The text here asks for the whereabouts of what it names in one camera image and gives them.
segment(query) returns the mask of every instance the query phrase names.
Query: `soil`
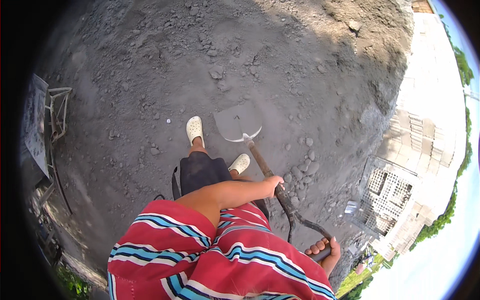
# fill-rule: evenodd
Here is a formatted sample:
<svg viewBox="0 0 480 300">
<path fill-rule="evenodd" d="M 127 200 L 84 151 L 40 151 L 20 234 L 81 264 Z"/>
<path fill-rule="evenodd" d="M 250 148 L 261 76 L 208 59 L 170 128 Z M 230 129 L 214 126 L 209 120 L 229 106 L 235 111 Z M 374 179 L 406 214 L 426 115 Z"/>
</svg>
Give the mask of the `soil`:
<svg viewBox="0 0 480 300">
<path fill-rule="evenodd" d="M 403 0 L 111 0 L 71 9 L 36 71 L 50 88 L 74 88 L 57 145 L 74 215 L 48 204 L 65 251 L 105 276 L 137 214 L 159 193 L 172 199 L 189 118 L 202 118 L 212 158 L 229 165 L 249 153 L 224 140 L 213 118 L 246 101 L 263 117 L 255 143 L 271 170 L 293 172 L 287 189 L 299 210 L 346 249 L 359 229 L 343 211 L 393 113 L 412 29 Z M 263 178 L 254 161 L 243 175 Z M 286 239 L 280 205 L 268 207 Z M 297 225 L 293 243 L 304 250 L 320 238 Z M 335 290 L 352 260 L 342 252 Z"/>
</svg>

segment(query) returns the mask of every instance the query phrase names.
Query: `metal shovel blade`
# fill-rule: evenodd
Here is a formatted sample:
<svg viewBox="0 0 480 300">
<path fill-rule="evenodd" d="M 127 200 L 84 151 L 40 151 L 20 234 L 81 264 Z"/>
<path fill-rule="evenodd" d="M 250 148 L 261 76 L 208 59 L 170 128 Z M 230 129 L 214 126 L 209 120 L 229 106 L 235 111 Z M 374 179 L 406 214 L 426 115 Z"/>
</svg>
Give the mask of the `metal shovel blade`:
<svg viewBox="0 0 480 300">
<path fill-rule="evenodd" d="M 214 118 L 220 134 L 231 142 L 243 142 L 243 134 L 253 138 L 262 129 L 260 112 L 250 101 L 218 112 Z"/>
</svg>

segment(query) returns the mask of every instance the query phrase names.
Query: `person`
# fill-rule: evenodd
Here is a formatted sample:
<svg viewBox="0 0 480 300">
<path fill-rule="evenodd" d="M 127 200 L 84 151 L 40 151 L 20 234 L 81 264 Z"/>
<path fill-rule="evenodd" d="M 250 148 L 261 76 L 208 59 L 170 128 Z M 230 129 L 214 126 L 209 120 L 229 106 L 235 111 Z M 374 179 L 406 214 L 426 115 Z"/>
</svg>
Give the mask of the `person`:
<svg viewBox="0 0 480 300">
<path fill-rule="evenodd" d="M 254 200 L 271 198 L 283 179 L 241 176 L 248 155 L 227 168 L 205 150 L 202 121 L 187 123 L 191 149 L 180 161 L 182 196 L 154 200 L 115 244 L 108 289 L 122 299 L 335 299 L 328 282 L 340 245 L 323 238 L 302 253 L 274 235 Z M 317 254 L 330 243 L 320 263 Z"/>
</svg>

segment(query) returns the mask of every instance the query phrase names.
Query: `leg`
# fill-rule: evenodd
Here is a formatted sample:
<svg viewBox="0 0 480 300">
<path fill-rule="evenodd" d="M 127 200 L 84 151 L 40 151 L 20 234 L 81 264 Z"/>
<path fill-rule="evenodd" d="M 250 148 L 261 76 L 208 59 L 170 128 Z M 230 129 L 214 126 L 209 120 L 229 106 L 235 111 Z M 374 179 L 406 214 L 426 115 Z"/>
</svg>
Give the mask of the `leg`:
<svg viewBox="0 0 480 300">
<path fill-rule="evenodd" d="M 202 144 L 202 138 L 200 136 L 195 137 L 192 143 L 193 143 L 193 146 L 190 148 L 190 152 L 188 153 L 188 156 L 190 156 L 190 154 L 194 151 L 199 151 L 199 152 L 208 154 L 207 150 L 204 148 Z"/>
<path fill-rule="evenodd" d="M 230 171 L 230 175 L 232 176 L 232 179 L 243 179 L 243 180 L 250 180 L 253 181 L 249 176 L 240 176 L 238 171 L 233 169 Z"/>
</svg>

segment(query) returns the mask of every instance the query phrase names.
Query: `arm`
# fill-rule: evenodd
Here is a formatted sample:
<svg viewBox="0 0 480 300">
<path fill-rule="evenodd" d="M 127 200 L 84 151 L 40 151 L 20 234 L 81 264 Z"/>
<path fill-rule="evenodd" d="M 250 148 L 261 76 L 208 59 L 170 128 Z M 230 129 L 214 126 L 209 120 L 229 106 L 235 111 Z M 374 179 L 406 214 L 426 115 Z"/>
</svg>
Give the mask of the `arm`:
<svg viewBox="0 0 480 300">
<path fill-rule="evenodd" d="M 283 183 L 280 176 L 261 182 L 224 181 L 188 193 L 176 202 L 207 217 L 216 228 L 220 210 L 238 207 L 256 199 L 273 197 L 275 187 Z"/>
</svg>

